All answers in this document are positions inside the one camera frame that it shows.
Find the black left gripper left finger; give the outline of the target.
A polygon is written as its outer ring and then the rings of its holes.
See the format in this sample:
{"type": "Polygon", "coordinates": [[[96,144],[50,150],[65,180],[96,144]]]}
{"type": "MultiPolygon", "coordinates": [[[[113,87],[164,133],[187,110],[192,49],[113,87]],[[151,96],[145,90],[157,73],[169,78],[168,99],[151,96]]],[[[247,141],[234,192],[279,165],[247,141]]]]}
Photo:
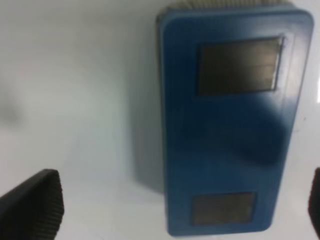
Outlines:
{"type": "Polygon", "coordinates": [[[41,170],[0,197],[0,238],[53,240],[64,213],[59,172],[41,170]]]}

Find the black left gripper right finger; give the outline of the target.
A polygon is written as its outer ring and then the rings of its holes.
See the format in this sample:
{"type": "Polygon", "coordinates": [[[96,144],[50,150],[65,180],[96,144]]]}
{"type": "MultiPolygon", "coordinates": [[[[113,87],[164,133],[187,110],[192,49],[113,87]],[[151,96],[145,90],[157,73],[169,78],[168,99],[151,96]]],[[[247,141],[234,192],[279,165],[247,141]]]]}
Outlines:
{"type": "Polygon", "coordinates": [[[315,230],[315,233],[320,238],[320,168],[314,172],[311,191],[308,200],[308,214],[315,230]]]}

